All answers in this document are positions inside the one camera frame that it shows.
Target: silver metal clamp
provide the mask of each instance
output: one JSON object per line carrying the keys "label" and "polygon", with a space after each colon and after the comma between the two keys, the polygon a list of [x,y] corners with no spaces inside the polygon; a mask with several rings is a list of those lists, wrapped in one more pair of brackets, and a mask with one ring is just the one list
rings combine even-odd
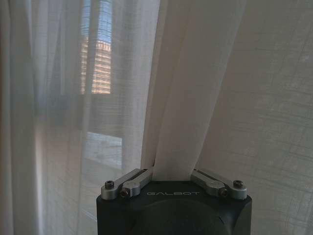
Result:
{"label": "silver metal clamp", "polygon": [[208,170],[194,170],[190,180],[205,189],[211,196],[227,197],[244,200],[247,197],[247,189],[240,180],[231,181],[219,174]]}
{"label": "silver metal clamp", "polygon": [[101,187],[101,198],[113,200],[120,194],[130,198],[140,194],[140,190],[152,180],[153,167],[149,169],[134,169],[116,181],[106,181]]}

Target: black screw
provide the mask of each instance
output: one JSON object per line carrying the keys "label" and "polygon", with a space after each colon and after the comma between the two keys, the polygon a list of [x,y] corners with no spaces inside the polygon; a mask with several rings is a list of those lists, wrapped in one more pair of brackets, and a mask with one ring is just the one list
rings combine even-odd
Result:
{"label": "black screw", "polygon": [[220,197],[226,198],[227,195],[228,195],[227,189],[225,189],[225,188],[220,188],[219,189],[219,196]]}
{"label": "black screw", "polygon": [[106,182],[104,183],[104,187],[105,187],[106,189],[114,188],[114,181],[112,181],[112,180],[106,181]]}
{"label": "black screw", "polygon": [[233,182],[233,185],[235,188],[242,188],[244,186],[244,183],[241,180],[235,180]]}
{"label": "black screw", "polygon": [[130,190],[128,188],[123,188],[120,192],[122,198],[129,198],[130,197]]}

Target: logo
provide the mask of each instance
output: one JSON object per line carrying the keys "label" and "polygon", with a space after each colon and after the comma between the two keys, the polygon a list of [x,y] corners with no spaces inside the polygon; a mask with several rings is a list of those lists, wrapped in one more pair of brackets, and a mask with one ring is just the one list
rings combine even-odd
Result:
{"label": "logo", "polygon": [[199,195],[200,192],[148,192],[147,195],[150,196],[170,196],[170,195]]}

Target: screw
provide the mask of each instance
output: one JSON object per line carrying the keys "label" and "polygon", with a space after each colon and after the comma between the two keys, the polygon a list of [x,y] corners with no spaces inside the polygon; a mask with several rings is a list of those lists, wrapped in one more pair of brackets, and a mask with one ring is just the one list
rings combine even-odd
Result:
{"label": "screw", "polygon": [[128,188],[123,188],[120,192],[122,198],[129,198],[130,197],[130,190]]}
{"label": "screw", "polygon": [[225,189],[225,188],[220,188],[219,189],[219,196],[220,197],[226,198],[227,195],[228,195],[227,189]]}
{"label": "screw", "polygon": [[244,186],[244,183],[241,180],[235,180],[233,182],[233,185],[235,188],[242,188]]}
{"label": "screw", "polygon": [[106,181],[106,182],[104,183],[104,187],[105,187],[106,189],[114,188],[114,181],[112,181],[112,180]]}

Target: sheer curtain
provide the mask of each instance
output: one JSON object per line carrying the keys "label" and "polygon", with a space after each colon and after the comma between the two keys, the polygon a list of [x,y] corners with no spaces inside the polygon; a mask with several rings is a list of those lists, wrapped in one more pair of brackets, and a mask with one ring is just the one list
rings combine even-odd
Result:
{"label": "sheer curtain", "polygon": [[101,186],[140,167],[158,7],[1,1],[1,234],[97,233]]}
{"label": "sheer curtain", "polygon": [[0,234],[95,235],[108,179],[241,179],[312,235],[313,3],[2,0]]}

